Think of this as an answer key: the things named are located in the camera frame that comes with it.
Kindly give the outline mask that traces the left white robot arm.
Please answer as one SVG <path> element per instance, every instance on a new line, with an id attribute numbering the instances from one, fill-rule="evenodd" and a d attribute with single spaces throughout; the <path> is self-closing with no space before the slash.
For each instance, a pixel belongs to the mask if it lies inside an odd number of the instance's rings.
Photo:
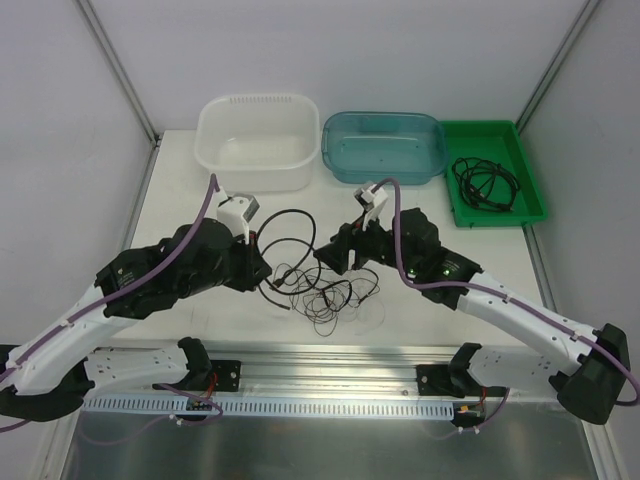
<path id="1" fill-rule="evenodd" d="M 2 415 L 48 422 L 107 392 L 206 387 L 212 364 L 197 338 L 124 357 L 96 349 L 182 299 L 214 287 L 253 291 L 270 273 L 255 232 L 235 236 L 213 219 L 197 228 L 183 225 L 156 245 L 121 252 L 69 313 L 26 344 L 2 346 Z"/>

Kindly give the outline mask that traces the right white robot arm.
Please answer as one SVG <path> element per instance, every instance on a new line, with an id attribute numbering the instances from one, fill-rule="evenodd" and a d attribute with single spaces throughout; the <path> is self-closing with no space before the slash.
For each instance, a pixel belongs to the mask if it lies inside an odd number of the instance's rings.
<path id="1" fill-rule="evenodd" d="M 628 381 L 625 333 L 596 329 L 535 305 L 482 267 L 447 249 L 437 227 L 418 208 L 396 214 L 391 229 L 379 221 L 343 224 L 315 258 L 335 273 L 373 261 L 396 269 L 408 286 L 435 304 L 483 320 L 528 346 L 527 351 L 466 342 L 445 367 L 428 374 L 430 389 L 463 398 L 481 388 L 553 395 L 569 413 L 605 424 Z"/>

